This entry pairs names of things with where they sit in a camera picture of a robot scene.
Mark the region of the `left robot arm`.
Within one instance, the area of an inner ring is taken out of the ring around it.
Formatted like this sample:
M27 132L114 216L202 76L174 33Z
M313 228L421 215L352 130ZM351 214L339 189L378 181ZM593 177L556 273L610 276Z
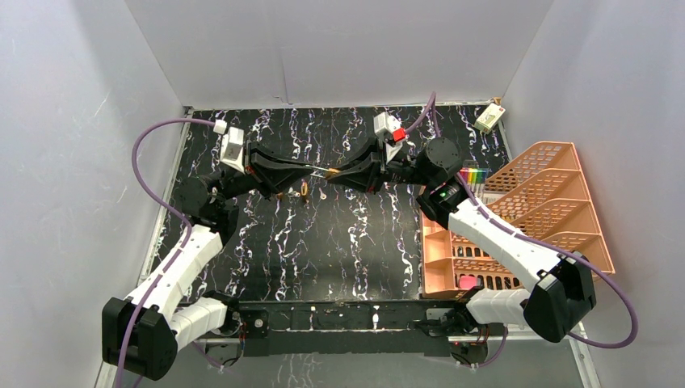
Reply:
M186 229L173 250L125 298L113 297L103 307L103 361L118 370L158 380L177 353L202 335L237 333L242 320L232 297L211 292L188 307L179 303L236 230L235 197L257 191L270 198L314 171L250 142L222 146L219 163L213 173L178 185L181 208L171 212Z

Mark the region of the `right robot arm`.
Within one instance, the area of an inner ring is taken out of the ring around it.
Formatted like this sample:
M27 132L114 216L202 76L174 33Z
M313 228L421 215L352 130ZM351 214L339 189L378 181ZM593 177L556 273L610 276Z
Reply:
M518 289L470 289L455 312L456 327L477 334L486 324L530 327L558 343L596 305L591 270L580 255L535 243L486 208L468 189L459 170L462 160L447 138L430 140L417 156L399 152L386 161L387 145L371 137L351 160L327 173L332 184L377 193L385 183L421 185L416 201L423 214L471 243L509 270Z

